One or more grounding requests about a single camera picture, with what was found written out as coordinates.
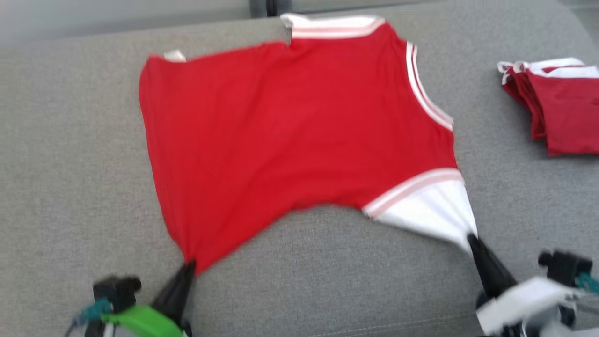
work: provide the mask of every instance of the folded red garment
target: folded red garment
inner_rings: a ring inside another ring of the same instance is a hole
[[[503,88],[531,113],[531,136],[550,156],[599,154],[599,71],[574,58],[500,62]]]

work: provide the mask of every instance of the gray fabric surface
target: gray fabric surface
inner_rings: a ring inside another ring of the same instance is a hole
[[[419,45],[428,95],[455,119],[480,234],[515,276],[542,273],[542,248],[598,259],[599,161],[547,158],[496,70],[502,60],[597,62],[574,16],[545,0],[372,13]],[[61,335],[92,300],[93,280],[109,273],[139,275],[138,299],[147,303],[181,263],[162,222],[138,107],[147,55],[287,37],[270,19],[1,52],[0,335]],[[324,206],[290,214],[203,274],[189,315],[206,337],[475,336],[479,290],[473,263],[454,246]],[[581,314],[580,327],[592,319]]]

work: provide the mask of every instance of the stitched seam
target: stitched seam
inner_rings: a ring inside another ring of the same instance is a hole
[[[371,327],[362,327],[360,329],[344,330],[344,331],[338,331],[338,332],[321,333],[319,335],[311,335],[311,336],[307,336],[307,337],[331,336],[331,335],[338,335],[340,333],[358,332],[358,331],[364,331],[364,330],[379,329],[379,328],[382,328],[382,327],[403,326],[403,325],[414,324],[414,323],[424,323],[424,322],[432,322],[432,321],[439,321],[439,320],[448,320],[450,318],[464,318],[464,317],[468,317],[468,316],[470,316],[470,315],[469,314],[449,315],[449,316],[443,316],[443,317],[437,317],[437,318],[427,318],[426,320],[418,320],[418,321],[410,321],[410,322],[403,322],[403,323],[386,324],[386,325],[371,326]],[[441,323],[421,324],[419,326],[428,326],[428,325],[436,325],[436,324],[441,324]],[[403,329],[409,329],[409,328],[412,328],[412,327],[418,327],[418,326],[410,326],[410,327],[405,327]],[[393,331],[393,330],[402,330],[402,329],[391,329],[391,330],[384,330],[384,331],[378,331],[378,332]],[[345,337],[361,336],[361,335],[366,335],[368,333],[374,333],[374,332],[361,333],[361,334],[358,334],[358,335],[350,335],[350,336],[345,336]]]

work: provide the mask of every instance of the striped trim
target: striped trim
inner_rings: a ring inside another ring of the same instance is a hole
[[[310,19],[298,14],[283,14],[281,20],[291,28],[291,38],[341,39],[372,34],[385,23],[378,16],[346,16]]]
[[[453,131],[453,119],[443,112],[438,106],[436,106],[424,91],[424,87],[420,82],[418,76],[418,66],[416,65],[416,55],[418,50],[416,46],[408,42],[406,47],[406,64],[408,68],[408,79],[410,80],[410,86],[416,96],[416,99],[428,114],[430,118],[439,123],[441,126]]]
[[[372,219],[380,217],[391,206],[422,188],[434,183],[459,180],[464,181],[462,173],[456,168],[438,168],[426,171],[393,187],[362,208],[363,213]]]

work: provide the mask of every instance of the cable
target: cable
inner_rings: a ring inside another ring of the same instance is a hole
[[[64,337],[69,337],[71,335],[71,333],[73,332],[73,330],[75,329],[75,322],[71,323],[71,326],[69,326],[69,329],[66,331]]]
[[[576,304],[576,307],[578,308],[578,310],[580,310],[582,312],[586,312],[587,314],[593,314],[593,315],[599,316],[599,309],[597,309],[597,308],[593,308],[591,306],[579,304],[579,303]]]

